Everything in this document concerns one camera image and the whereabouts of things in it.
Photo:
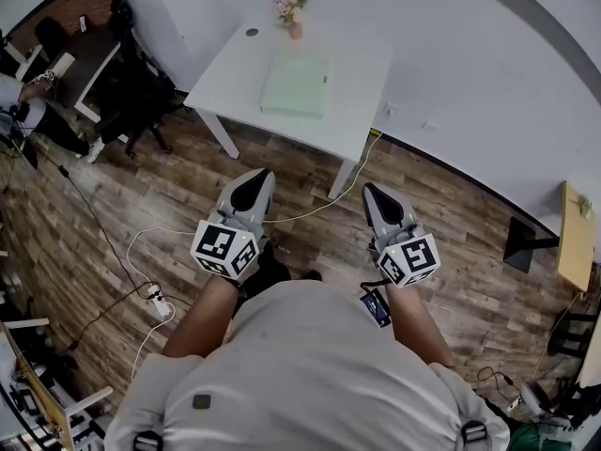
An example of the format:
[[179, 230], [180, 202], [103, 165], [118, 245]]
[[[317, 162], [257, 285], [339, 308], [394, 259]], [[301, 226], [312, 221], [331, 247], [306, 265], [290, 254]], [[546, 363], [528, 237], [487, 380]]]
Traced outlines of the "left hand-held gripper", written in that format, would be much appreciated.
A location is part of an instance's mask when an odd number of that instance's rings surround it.
[[223, 188], [193, 237], [190, 254], [202, 270], [240, 280], [267, 243], [263, 220], [274, 188], [274, 173], [267, 168], [247, 172]]

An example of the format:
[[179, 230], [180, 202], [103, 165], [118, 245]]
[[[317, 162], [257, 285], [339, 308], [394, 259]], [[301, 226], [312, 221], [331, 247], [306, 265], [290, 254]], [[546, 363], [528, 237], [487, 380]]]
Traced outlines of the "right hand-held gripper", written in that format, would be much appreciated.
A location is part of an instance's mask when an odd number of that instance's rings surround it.
[[408, 199], [388, 186], [366, 183], [362, 202], [373, 238], [370, 254], [384, 278], [405, 288], [430, 277], [439, 268], [431, 233], [416, 221]]

